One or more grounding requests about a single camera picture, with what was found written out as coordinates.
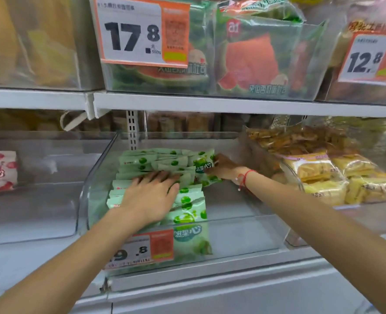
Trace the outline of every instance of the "metal shelf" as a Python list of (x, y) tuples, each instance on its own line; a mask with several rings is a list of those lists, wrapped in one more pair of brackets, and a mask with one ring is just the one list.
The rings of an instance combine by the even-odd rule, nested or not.
[(86, 111), (93, 119), (93, 92), (0, 89), (0, 108)]
[(386, 118), (385, 105), (184, 97), (105, 91), (94, 93), (94, 108), (97, 117), (104, 115), (108, 110), (120, 109)]

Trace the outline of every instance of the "bracelet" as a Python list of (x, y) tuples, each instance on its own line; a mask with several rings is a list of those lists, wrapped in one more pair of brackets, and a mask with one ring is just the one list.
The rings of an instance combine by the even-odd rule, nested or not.
[(238, 191), (241, 190), (241, 186), (244, 186), (245, 188), (247, 187), (245, 185), (245, 181), (247, 179), (247, 174), (250, 173), (250, 172), (257, 173), (257, 171), (255, 171), (253, 169), (249, 169), (248, 171), (245, 172), (245, 174), (239, 174), (238, 177), (235, 178), (235, 180), (239, 180), (240, 178), (242, 178), (242, 180), (239, 183)]

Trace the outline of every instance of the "number 12.8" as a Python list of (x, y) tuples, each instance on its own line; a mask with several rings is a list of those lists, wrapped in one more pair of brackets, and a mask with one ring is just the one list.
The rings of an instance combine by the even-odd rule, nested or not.
[[(116, 22), (109, 22), (104, 25), (107, 31), (110, 31), (112, 36), (112, 45), (115, 51), (121, 51), (120, 46), (120, 33), (119, 33), (119, 24)], [(138, 42), (139, 36), (141, 35), (141, 26), (135, 24), (120, 24), (120, 29), (122, 32), (129, 32), (131, 36), (125, 46), (125, 51), (132, 52), (135, 48), (136, 43)], [(148, 35), (146, 36), (151, 42), (159, 41), (159, 28), (158, 26), (151, 24), (147, 28)]]
[[(376, 56), (373, 59), (373, 63), (374, 64), (379, 63), (382, 60), (382, 57), (383, 57), (382, 52), (376, 53)], [(360, 64), (358, 64), (357, 66), (355, 66), (358, 58), (360, 58), (360, 60), (362, 62)], [(364, 66), (367, 65), (367, 63), (370, 61), (371, 58), (372, 58), (372, 55), (370, 53), (367, 53), (367, 52), (363, 53), (361, 55), (360, 55), (360, 52), (352, 53), (350, 55), (351, 62), (350, 62), (349, 68), (347, 69), (347, 72), (348, 73), (364, 73), (366, 71), (366, 67), (364, 67)]]

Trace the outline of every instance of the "price tag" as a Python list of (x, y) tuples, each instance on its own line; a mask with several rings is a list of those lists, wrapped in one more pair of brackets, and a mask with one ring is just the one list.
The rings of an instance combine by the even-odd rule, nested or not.
[(386, 86), (386, 33), (354, 33), (349, 48), (338, 81)]
[(94, 0), (104, 63), (187, 68), (190, 5)]
[(105, 270), (174, 259), (173, 229), (135, 235), (117, 251)]

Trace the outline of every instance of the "stack of green packages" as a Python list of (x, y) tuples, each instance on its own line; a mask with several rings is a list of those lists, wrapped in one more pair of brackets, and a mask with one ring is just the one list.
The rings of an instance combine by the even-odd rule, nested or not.
[(175, 257), (212, 254), (208, 240), (207, 223), (192, 224), (207, 220), (205, 196), (202, 187), (220, 181), (214, 175), (207, 175), (204, 169), (214, 166), (214, 150), (190, 151), (180, 149), (152, 148), (140, 151), (125, 151), (119, 157), (120, 168), (113, 189), (109, 193), (107, 206), (121, 204), (126, 188), (132, 179), (152, 171), (169, 171), (181, 174), (180, 191), (171, 211), (155, 225), (180, 225), (174, 228)]
[(187, 2), (171, 0), (172, 2), (190, 4), (190, 31), (188, 48), (188, 67), (154, 67), (107, 64), (112, 73), (112, 79), (106, 78), (109, 89), (116, 91), (134, 91), (170, 94), (208, 94), (210, 90), (209, 69), (212, 51), (209, 50), (212, 35), (212, 8), (209, 1)]

